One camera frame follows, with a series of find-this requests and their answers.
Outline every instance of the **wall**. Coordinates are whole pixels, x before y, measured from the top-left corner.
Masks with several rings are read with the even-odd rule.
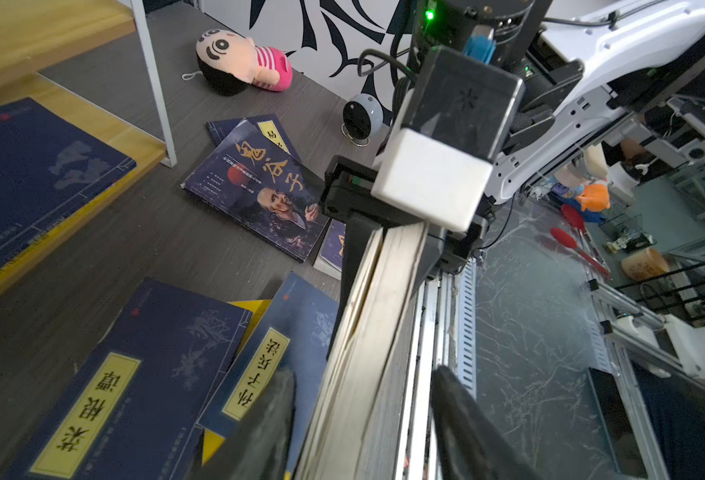
[[[389,53],[409,0],[204,0],[206,14],[256,44],[279,48],[291,65],[315,82],[349,99],[359,92],[376,97],[389,122],[393,80],[389,67],[360,78],[356,64],[366,48]],[[411,32],[411,22],[406,32]],[[404,34],[398,51],[409,47]],[[406,55],[400,60],[405,63]],[[371,58],[367,67],[379,63]]]

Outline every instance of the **gray marble surface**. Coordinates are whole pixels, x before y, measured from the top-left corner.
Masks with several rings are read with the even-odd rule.
[[[497,213],[490,240],[508,212]],[[588,381],[597,317],[585,264],[552,238],[553,226],[570,231],[560,216],[516,200],[479,266],[478,404],[543,479],[623,478]]]

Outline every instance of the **plush doll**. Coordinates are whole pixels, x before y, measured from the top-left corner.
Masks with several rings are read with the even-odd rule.
[[[271,91],[291,85],[293,71],[286,55],[272,47],[257,47],[251,38],[209,30],[198,38],[195,50],[206,80],[228,97],[246,90],[248,84]]]

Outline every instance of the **doll eye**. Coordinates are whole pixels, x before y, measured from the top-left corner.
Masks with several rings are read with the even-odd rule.
[[[220,38],[219,40],[216,40],[213,43],[213,49],[215,52],[219,53],[224,53],[225,50],[227,50],[230,47],[230,44],[227,43],[227,40]]]

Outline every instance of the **gray wooden table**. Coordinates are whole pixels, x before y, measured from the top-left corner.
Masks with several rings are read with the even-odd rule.
[[[218,22],[179,2],[151,14],[148,25],[179,164],[156,167],[0,297],[0,473],[144,277],[218,300],[255,300],[272,298],[294,270],[338,300],[339,283],[312,268],[314,256],[297,263],[179,185],[213,150],[206,121],[256,114],[277,114],[304,164],[321,177],[334,154],[370,165],[375,147],[354,147],[340,133],[345,102],[299,72],[286,92],[248,88],[222,97],[200,75],[181,79],[198,69],[198,36]],[[136,34],[43,73],[160,137]],[[386,382],[391,393],[377,410],[385,430],[367,445],[367,471],[381,472],[377,478],[393,468],[388,448],[409,337],[402,332]]]

